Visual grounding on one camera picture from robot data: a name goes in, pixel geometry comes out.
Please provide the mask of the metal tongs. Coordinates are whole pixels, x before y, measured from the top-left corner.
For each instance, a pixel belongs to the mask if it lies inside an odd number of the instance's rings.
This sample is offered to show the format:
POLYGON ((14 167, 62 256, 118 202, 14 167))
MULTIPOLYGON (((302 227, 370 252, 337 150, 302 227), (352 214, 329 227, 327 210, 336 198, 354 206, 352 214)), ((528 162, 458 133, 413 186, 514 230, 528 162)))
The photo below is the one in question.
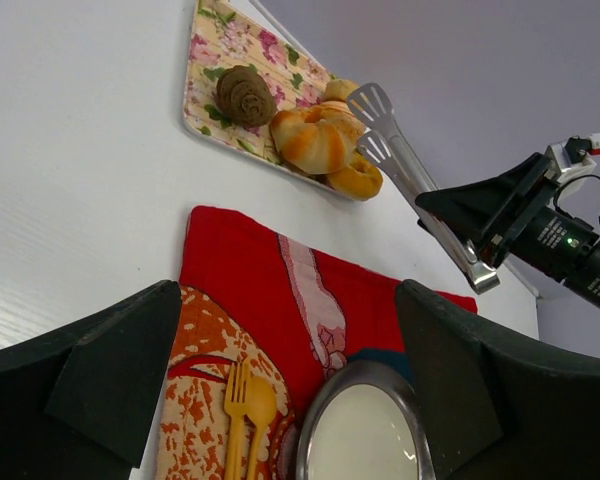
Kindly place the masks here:
MULTIPOLYGON (((376 83, 366 83, 351 93, 347 105, 366 126, 365 133, 357 141, 358 151, 391 179, 418 218, 436 219, 416 205, 416 198, 435 191, 437 186, 404 138, 383 88, 376 83)), ((477 294, 500 284, 497 271, 483 263, 485 267, 481 269, 458 268, 477 294)))

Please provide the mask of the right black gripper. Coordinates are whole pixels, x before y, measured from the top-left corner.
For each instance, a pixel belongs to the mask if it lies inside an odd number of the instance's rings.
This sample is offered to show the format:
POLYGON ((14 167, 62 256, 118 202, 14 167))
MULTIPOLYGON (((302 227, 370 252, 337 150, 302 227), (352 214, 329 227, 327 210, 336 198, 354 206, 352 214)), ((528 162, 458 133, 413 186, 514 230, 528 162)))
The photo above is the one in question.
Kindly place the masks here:
POLYGON ((416 205, 439 221, 417 224, 460 270, 513 255, 600 309, 600 235, 546 207, 555 192, 550 167, 549 157, 535 153, 499 176, 422 193, 416 205))

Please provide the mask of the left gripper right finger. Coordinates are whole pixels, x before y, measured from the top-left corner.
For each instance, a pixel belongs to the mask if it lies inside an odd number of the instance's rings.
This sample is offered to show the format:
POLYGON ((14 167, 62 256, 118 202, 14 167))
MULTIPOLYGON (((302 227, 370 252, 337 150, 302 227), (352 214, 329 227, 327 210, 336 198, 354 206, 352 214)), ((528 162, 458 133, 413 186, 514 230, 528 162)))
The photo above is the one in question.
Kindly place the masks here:
POLYGON ((440 479, 600 479, 600 359, 469 312, 420 283, 395 293, 440 479))

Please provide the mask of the striped twisted bread roll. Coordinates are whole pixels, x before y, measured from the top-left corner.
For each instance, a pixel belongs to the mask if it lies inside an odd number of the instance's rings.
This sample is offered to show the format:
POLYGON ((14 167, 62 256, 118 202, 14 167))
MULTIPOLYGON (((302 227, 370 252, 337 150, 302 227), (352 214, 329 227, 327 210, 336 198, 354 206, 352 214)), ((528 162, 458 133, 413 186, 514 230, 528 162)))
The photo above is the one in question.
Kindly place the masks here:
POLYGON ((350 164, 365 127, 347 113, 314 106, 277 112, 269 129, 284 161, 307 174, 323 175, 350 164))

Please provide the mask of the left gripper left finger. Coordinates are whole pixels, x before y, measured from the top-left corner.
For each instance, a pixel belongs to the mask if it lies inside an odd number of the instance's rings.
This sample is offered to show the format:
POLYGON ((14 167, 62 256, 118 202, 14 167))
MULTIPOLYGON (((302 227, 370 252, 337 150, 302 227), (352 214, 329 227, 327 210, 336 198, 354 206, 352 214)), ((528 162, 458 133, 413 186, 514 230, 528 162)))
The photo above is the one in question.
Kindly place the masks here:
POLYGON ((140 466, 181 309, 163 280, 0 350, 0 479, 127 479, 140 466))

